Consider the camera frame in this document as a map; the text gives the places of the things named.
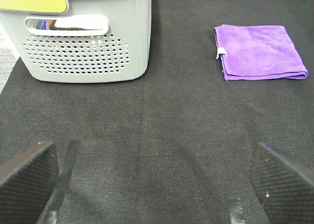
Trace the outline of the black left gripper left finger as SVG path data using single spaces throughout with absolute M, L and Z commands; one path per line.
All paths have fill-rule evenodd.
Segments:
M 46 211 L 43 223 L 56 223 L 79 147 L 79 140 L 69 142 L 61 167 L 52 141 L 40 142 L 1 165 L 0 222 L 35 224 Z

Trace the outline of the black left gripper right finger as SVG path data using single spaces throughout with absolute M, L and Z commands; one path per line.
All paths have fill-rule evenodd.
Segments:
M 257 143 L 228 161 L 230 224 L 312 224 L 314 149 Z

